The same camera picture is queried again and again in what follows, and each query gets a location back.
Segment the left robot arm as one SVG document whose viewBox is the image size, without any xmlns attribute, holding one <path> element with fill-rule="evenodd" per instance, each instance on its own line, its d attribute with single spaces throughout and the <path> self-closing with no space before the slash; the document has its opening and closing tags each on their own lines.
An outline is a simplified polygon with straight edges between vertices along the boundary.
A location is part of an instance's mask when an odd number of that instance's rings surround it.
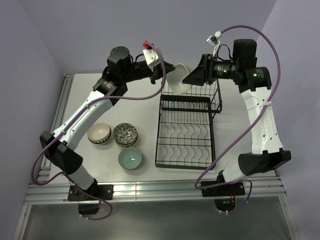
<svg viewBox="0 0 320 240">
<path fill-rule="evenodd" d="M 84 103 L 75 113 L 52 133 L 44 131 L 40 143 L 45 157 L 79 187 L 79 194 L 86 200 L 97 197 L 98 182 L 83 166 L 83 158 L 75 152 L 89 128 L 120 99 L 125 99 L 127 84 L 150 78 L 155 84 L 161 79 L 164 85 L 167 73 L 175 70 L 164 61 L 161 51 L 147 42 L 144 60 L 134 61 L 128 48 L 113 48 L 101 78 L 95 83 Z"/>
</svg>

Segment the teal dashed ceramic bowl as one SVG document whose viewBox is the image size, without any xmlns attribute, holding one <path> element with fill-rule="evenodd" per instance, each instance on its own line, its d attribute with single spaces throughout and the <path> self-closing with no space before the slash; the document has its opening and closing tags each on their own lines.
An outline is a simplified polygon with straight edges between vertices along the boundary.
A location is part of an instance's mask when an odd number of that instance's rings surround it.
<svg viewBox="0 0 320 240">
<path fill-rule="evenodd" d="M 141 151 L 136 147 L 124 148 L 118 155 L 119 165 L 126 170 L 134 170 L 143 160 Z"/>
</svg>

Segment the green square bowl white inside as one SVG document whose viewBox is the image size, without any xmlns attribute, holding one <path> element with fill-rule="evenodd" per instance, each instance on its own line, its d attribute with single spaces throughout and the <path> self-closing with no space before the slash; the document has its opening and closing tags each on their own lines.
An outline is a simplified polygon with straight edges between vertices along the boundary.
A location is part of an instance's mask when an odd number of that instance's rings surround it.
<svg viewBox="0 0 320 240">
<path fill-rule="evenodd" d="M 166 75 L 166 81 L 175 95 L 181 95 L 192 88 L 191 84 L 183 83 L 183 80 L 190 74 L 190 69 L 182 63 L 177 63 L 174 68 L 175 70 Z"/>
</svg>

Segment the white bowl with striped outside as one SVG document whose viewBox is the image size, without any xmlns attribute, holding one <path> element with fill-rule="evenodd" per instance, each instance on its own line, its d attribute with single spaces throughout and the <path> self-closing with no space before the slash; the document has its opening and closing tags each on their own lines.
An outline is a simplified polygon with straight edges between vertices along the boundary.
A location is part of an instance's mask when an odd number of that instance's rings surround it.
<svg viewBox="0 0 320 240">
<path fill-rule="evenodd" d="M 88 140 L 98 145 L 107 142 L 111 134 L 111 127 L 103 122 L 93 124 L 86 133 Z"/>
</svg>

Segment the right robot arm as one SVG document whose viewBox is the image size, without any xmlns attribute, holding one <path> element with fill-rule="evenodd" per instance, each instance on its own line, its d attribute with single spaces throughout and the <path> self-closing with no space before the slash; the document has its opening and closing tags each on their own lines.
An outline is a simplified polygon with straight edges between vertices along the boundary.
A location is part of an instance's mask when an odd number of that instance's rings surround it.
<svg viewBox="0 0 320 240">
<path fill-rule="evenodd" d="M 216 37 L 211 36 L 207 42 L 213 46 L 213 53 L 203 54 L 197 68 L 183 79 L 183 83 L 203 86 L 217 79 L 233 80 L 244 100 L 250 126 L 215 158 L 196 182 L 199 183 L 247 133 L 251 133 L 252 137 L 251 151 L 240 154 L 237 163 L 222 170 L 217 177 L 217 191 L 227 195 L 233 190 L 234 183 L 275 170 L 290 161 L 292 155 L 284 149 L 273 113 L 272 97 L 279 81 L 272 84 L 269 70 L 257 66 L 257 42 L 253 39 L 236 39 L 229 60 L 218 56 L 221 42 Z"/>
</svg>

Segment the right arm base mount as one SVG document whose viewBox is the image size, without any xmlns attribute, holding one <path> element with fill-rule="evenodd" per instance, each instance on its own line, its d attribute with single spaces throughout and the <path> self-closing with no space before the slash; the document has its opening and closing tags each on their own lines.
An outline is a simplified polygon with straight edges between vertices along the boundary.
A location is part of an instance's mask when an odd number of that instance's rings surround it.
<svg viewBox="0 0 320 240">
<path fill-rule="evenodd" d="M 204 188 L 201 190 L 204 198 L 213 197 L 215 207 L 222 212 L 231 212 L 236 209 L 236 196 L 245 195 L 245 187 L 241 182 Z"/>
</svg>

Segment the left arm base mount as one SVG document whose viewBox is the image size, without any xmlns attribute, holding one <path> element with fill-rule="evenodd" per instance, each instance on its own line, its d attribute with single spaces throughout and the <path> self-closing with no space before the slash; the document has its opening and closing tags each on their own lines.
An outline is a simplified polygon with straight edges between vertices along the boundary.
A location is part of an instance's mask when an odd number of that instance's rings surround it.
<svg viewBox="0 0 320 240">
<path fill-rule="evenodd" d="M 100 210 L 101 200 L 98 203 L 84 203 L 89 201 L 96 201 L 96 198 L 104 201 L 113 199 L 114 186 L 112 184 L 98 184 L 94 193 L 94 198 L 87 196 L 74 185 L 69 187 L 69 193 L 67 197 L 68 202 L 78 202 L 78 213 L 82 216 L 93 216 Z"/>
</svg>

